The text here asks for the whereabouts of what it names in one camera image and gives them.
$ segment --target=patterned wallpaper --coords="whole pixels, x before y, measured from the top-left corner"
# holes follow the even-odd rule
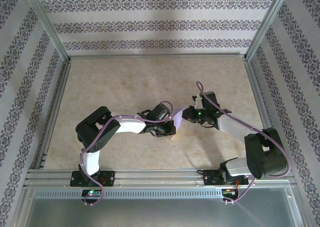
[[[242,53],[272,0],[41,0],[70,56]]]
[[[312,226],[320,226],[319,4],[285,0],[251,60]]]
[[[0,0],[0,227],[10,226],[62,59],[27,0]]]

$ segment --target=cable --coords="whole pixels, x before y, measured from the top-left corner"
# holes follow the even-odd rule
[[[170,105],[170,108],[171,108],[171,110],[170,110],[170,112],[169,112],[169,115],[168,115],[166,118],[164,118],[164,119],[162,119],[162,120],[148,120],[148,119],[141,118],[141,117],[137,117],[137,116],[134,116],[134,115],[116,115],[116,116],[113,116],[113,117],[111,117],[111,118],[104,124],[104,126],[100,129],[99,133],[96,135],[96,137],[94,138],[94,140],[89,144],[89,146],[88,146],[87,148],[81,149],[81,153],[80,153],[80,167],[81,167],[82,171],[84,172],[84,174],[85,174],[93,183],[95,183],[96,185],[98,185],[98,186],[101,188],[101,190],[102,190],[102,191],[101,191],[100,198],[97,199],[95,202],[90,203],[90,204],[89,204],[90,206],[96,205],[97,203],[99,203],[99,202],[103,199],[103,197],[105,196],[105,188],[104,188],[104,186],[103,186],[101,183],[99,183],[98,181],[96,181],[94,178],[92,178],[92,177],[88,174],[88,172],[87,172],[87,170],[86,170],[86,168],[85,168],[84,156],[83,156],[83,154],[86,153],[86,152],[88,152],[88,151],[95,145],[95,143],[98,141],[98,139],[100,138],[100,136],[102,135],[102,133],[105,131],[105,129],[107,128],[107,126],[111,123],[111,121],[113,121],[113,120],[115,120],[115,119],[128,118],[128,119],[140,120],[140,121],[142,121],[142,122],[147,121],[147,122],[149,122],[149,123],[161,123],[161,122],[166,122],[166,121],[171,117],[172,113],[174,112],[174,107],[173,107],[173,105],[172,105],[169,101],[166,101],[166,100],[165,100],[165,101],[160,102],[159,104],[162,104],[162,103],[167,103],[168,105]],[[88,202],[86,202],[87,197],[88,197],[88,195],[85,196],[85,197],[84,197],[84,200],[83,200],[85,205],[88,205]]]
[[[291,163],[289,162],[289,156],[288,154],[285,152],[285,150],[282,148],[282,146],[277,143],[273,138],[271,138],[269,135],[263,133],[261,130],[255,128],[254,126],[242,121],[241,119],[232,116],[231,114],[227,113],[226,111],[224,111],[222,108],[219,107],[219,105],[217,105],[216,103],[214,103],[211,99],[209,99],[209,97],[204,93],[204,86],[202,85],[202,83],[200,81],[196,81],[195,85],[198,87],[198,89],[200,90],[200,94],[203,95],[207,101],[209,101],[209,103],[211,103],[214,107],[216,107],[221,113],[223,113],[224,115],[228,116],[230,119],[232,119],[233,121],[238,122],[239,124],[243,125],[244,127],[253,130],[257,133],[259,133],[260,135],[262,135],[264,138],[266,138],[267,140],[271,141],[284,155],[286,162],[287,162],[287,169],[284,173],[282,174],[272,174],[269,175],[272,178],[281,178],[286,176],[287,174],[289,174],[290,170],[291,170]],[[252,182],[248,185],[248,187],[246,188],[246,190],[243,192],[243,194],[241,194],[237,199],[233,200],[231,198],[227,198],[225,197],[225,199],[230,200],[230,202],[228,203],[234,203],[237,202],[238,200],[240,200],[250,189],[250,187],[253,185],[253,183],[256,181],[256,178],[254,178],[252,180]]]
[[[203,127],[203,128],[207,128],[207,129],[209,129],[209,128],[213,128],[214,126],[213,125],[211,125],[211,126],[204,126],[204,125],[202,125],[202,124],[200,124],[201,125],[201,127]]]

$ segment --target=aluminum frame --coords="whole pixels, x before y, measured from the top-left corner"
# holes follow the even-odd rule
[[[188,54],[125,54],[71,56],[71,60],[88,59],[132,59],[132,58],[199,58],[199,57],[244,57],[243,53],[188,53]]]
[[[260,119],[261,119],[263,128],[265,128],[265,129],[270,128],[270,127],[272,127],[272,125],[271,125],[271,122],[270,122],[270,119],[268,116],[268,112],[267,112],[267,108],[266,108],[264,99],[263,99],[262,94],[260,92],[257,78],[254,74],[254,69],[252,67],[252,64],[250,61],[246,61],[244,59],[244,66],[245,66],[246,73],[249,78],[249,82],[250,82],[251,89],[253,92],[254,100],[255,100],[256,106],[258,108],[258,112],[260,115]]]
[[[92,187],[71,187],[70,178],[72,171],[70,169],[30,169],[26,175],[11,226],[25,227],[27,225],[33,200],[38,190],[67,191],[70,189],[92,189]],[[132,191],[152,189],[209,190],[212,188],[230,189],[235,187],[234,185],[205,186],[203,176],[197,173],[197,169],[113,169],[113,171],[115,171],[114,186],[106,187],[106,191],[111,189]],[[248,176],[249,182],[252,179],[252,176]],[[245,189],[246,187],[246,185],[239,186],[240,189]],[[296,181],[292,172],[283,178],[256,180],[252,186],[252,188],[283,188],[295,226],[309,226],[304,206],[299,204],[301,201],[299,199],[299,192],[294,192],[293,187],[296,187]]]
[[[31,5],[32,9],[34,10],[36,16],[40,20],[44,30],[47,32],[48,36],[50,37],[51,41],[53,42],[56,50],[58,51],[61,58],[65,60],[69,60],[70,56],[67,53],[67,50],[61,41],[54,25],[52,24],[50,18],[48,17],[47,12],[45,11],[43,5],[41,4],[40,0],[28,0],[29,4]]]
[[[261,24],[255,33],[251,44],[248,48],[248,50],[245,53],[245,59],[247,61],[250,61],[255,54],[257,48],[259,47],[261,41],[263,40],[266,32],[268,31],[271,23],[274,21],[280,7],[282,6],[283,2],[285,0],[273,0],[271,3],[271,6],[267,10],[265,16],[263,17]]]
[[[40,146],[40,149],[39,149],[38,158],[35,163],[35,169],[41,168],[41,163],[42,163],[42,160],[44,157],[44,153],[47,152],[49,149],[49,145],[51,142],[52,135],[54,133],[54,129],[55,129],[55,125],[56,125],[56,121],[57,121],[57,117],[58,117],[58,112],[60,109],[62,98],[64,96],[71,64],[72,64],[72,60],[69,62],[66,62],[66,66],[63,66],[63,73],[61,76],[61,81],[60,81],[59,85],[57,86],[57,93],[56,93],[56,97],[53,102],[52,113],[49,116],[49,120],[48,120],[49,123],[48,123],[47,129],[45,130],[42,146]]]

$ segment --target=floor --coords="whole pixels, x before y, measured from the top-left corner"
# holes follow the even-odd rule
[[[175,108],[193,104],[192,95],[214,91],[220,106],[262,126],[241,57],[112,58],[72,61],[49,146],[45,169],[77,169],[83,147],[75,128],[100,106],[113,114],[135,114],[163,100]],[[205,168],[245,156],[229,133],[183,121],[177,134],[118,133],[100,152],[100,167]]]

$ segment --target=perforated metal strip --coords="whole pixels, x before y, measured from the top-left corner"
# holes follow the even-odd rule
[[[50,190],[38,189],[35,199],[80,199],[81,189]],[[104,199],[212,199],[222,198],[219,188],[206,189],[108,189]]]

